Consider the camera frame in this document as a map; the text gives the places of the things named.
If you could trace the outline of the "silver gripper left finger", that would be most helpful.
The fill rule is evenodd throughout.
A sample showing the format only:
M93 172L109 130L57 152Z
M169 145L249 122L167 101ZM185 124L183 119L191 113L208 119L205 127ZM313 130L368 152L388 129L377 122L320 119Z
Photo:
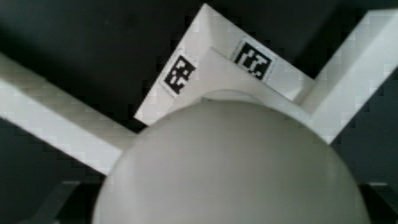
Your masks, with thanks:
M45 199L34 215L18 224L61 224L57 215L80 185L79 181L63 181Z

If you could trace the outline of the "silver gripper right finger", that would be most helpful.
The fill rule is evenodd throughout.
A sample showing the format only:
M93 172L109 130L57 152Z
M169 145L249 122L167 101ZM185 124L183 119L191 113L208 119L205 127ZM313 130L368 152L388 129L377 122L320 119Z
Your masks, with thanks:
M386 183L370 183L370 209L375 217L398 217L398 193Z

